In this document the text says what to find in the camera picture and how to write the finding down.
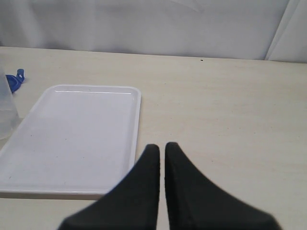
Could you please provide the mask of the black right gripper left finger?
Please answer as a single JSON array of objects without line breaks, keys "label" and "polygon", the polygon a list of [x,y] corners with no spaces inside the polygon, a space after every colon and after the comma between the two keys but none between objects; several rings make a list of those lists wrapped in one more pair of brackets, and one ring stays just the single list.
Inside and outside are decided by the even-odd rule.
[{"label": "black right gripper left finger", "polygon": [[65,218],[61,230],[154,230],[160,194],[160,150],[148,144],[110,192]]}]

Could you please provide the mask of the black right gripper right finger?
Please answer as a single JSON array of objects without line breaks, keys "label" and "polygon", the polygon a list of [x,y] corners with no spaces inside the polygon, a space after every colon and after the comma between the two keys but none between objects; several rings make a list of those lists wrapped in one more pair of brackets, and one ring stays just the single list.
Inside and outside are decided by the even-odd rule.
[{"label": "black right gripper right finger", "polygon": [[165,146],[165,197],[172,230],[279,230],[276,219],[219,188],[185,155]]}]

